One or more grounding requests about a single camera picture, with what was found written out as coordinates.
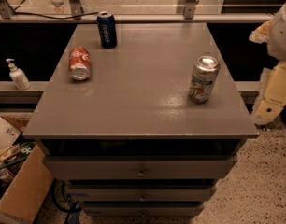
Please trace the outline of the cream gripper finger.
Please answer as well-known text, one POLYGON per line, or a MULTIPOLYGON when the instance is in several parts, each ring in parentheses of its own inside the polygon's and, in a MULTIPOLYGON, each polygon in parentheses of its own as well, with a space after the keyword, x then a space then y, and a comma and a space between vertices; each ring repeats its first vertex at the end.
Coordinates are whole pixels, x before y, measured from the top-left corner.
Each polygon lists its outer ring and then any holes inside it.
POLYGON ((269 28, 271 25, 271 21, 266 21, 259 27, 257 27, 254 31, 251 32, 249 36, 249 41, 262 44, 266 43, 269 38, 269 28))
POLYGON ((286 62, 280 61, 273 69, 264 68, 260 76, 259 95, 252 108, 256 125, 272 122, 286 106, 286 62))

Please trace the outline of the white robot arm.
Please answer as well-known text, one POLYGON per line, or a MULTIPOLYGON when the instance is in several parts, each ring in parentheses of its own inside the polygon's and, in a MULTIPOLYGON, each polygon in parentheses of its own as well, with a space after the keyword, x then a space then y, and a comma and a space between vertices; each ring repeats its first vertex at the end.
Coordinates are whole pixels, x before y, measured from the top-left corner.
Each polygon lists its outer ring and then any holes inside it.
POLYGON ((259 95, 251 112, 256 125, 266 125, 286 106, 286 3, 272 20, 251 32, 249 41, 258 44, 265 42, 268 55, 279 61, 274 68, 263 69, 259 95))

